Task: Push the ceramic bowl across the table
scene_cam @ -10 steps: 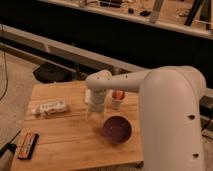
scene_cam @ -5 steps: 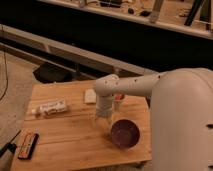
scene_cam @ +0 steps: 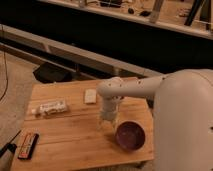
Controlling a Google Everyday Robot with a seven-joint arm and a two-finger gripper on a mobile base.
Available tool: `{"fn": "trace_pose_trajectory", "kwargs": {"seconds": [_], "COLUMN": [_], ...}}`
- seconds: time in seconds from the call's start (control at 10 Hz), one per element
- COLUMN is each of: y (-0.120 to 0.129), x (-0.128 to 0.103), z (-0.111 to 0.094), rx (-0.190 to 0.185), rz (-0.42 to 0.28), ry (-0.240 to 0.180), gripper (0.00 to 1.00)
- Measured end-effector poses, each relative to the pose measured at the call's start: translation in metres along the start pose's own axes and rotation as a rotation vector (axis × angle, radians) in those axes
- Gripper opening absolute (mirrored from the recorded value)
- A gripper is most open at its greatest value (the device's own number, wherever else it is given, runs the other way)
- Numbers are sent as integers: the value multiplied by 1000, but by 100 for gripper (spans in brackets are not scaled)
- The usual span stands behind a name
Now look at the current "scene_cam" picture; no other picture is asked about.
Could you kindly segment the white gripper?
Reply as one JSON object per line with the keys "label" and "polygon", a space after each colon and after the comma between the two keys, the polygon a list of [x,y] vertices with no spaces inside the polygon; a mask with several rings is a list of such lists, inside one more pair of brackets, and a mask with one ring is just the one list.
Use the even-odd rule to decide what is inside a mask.
{"label": "white gripper", "polygon": [[100,121],[109,121],[114,124],[117,119],[120,102],[121,100],[117,98],[103,98],[100,108]]}

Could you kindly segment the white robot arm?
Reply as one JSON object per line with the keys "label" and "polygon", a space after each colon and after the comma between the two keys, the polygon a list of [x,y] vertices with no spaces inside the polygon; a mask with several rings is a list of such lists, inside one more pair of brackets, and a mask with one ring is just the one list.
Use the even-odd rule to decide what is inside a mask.
{"label": "white robot arm", "polygon": [[123,97],[153,105],[155,171],[213,171],[213,70],[184,69],[145,79],[98,84],[100,116],[117,117]]}

